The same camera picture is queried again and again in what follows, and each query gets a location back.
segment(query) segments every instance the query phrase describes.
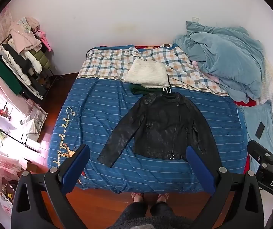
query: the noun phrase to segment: wall outlet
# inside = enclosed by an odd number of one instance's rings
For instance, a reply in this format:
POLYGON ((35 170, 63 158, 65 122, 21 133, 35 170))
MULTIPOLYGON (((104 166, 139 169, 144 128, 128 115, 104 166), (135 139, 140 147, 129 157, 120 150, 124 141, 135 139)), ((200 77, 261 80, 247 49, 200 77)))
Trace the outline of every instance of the wall outlet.
POLYGON ((197 18, 197 17, 192 18, 192 22, 198 22, 198 21, 199 21, 199 18, 197 18))

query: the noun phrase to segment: green puffer jacket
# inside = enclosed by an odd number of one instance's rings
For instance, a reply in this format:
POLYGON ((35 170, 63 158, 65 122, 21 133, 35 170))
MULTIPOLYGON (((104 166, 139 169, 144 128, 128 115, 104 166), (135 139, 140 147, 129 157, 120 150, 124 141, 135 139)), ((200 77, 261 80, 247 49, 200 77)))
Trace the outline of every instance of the green puffer jacket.
POLYGON ((35 52, 35 50, 29 51, 41 64, 42 68, 49 70, 51 68, 51 63, 42 51, 35 52))

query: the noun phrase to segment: pink plush toy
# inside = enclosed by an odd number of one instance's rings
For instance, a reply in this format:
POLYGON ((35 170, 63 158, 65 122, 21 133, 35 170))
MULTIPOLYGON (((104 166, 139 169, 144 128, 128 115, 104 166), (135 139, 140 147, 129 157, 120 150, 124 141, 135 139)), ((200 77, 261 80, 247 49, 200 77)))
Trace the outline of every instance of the pink plush toy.
POLYGON ((44 31, 41 31, 41 30, 37 30, 35 32, 35 35, 42 41, 42 43, 45 44, 45 46, 48 48, 49 52, 52 50, 52 48, 50 47, 48 41, 47 41, 47 38, 45 37, 46 36, 46 33, 44 31))

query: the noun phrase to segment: silver screw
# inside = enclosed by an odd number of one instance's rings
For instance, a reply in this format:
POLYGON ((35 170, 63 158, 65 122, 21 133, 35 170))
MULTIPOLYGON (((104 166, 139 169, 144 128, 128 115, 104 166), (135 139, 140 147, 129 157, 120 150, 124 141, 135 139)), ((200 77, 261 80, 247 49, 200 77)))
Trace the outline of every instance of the silver screw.
POLYGON ((222 167, 219 168, 219 171, 221 173, 225 173, 225 172, 227 172, 227 169, 222 166, 222 167))
POLYGON ((51 173, 55 173, 57 170, 58 170, 57 167, 52 167, 52 168, 50 168, 50 172, 51 172, 51 173))
POLYGON ((22 175, 24 176, 24 177, 26 177, 27 175, 29 174, 29 172, 26 170, 26 171, 23 171, 23 173, 22 173, 22 175))
POLYGON ((249 174, 249 176, 254 176, 254 172, 253 171, 251 171, 251 170, 248 170, 248 174, 249 174))

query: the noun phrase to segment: black leather jacket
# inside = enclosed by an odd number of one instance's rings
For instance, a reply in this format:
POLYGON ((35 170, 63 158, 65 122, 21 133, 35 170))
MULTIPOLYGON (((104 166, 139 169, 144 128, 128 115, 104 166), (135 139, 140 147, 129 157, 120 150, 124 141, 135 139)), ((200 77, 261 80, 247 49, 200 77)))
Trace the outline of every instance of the black leather jacket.
POLYGON ((186 147, 193 145, 219 158, 206 119, 179 93, 150 93, 140 98, 112 131, 97 160, 112 167, 133 135, 133 152, 145 157, 186 160, 186 147))

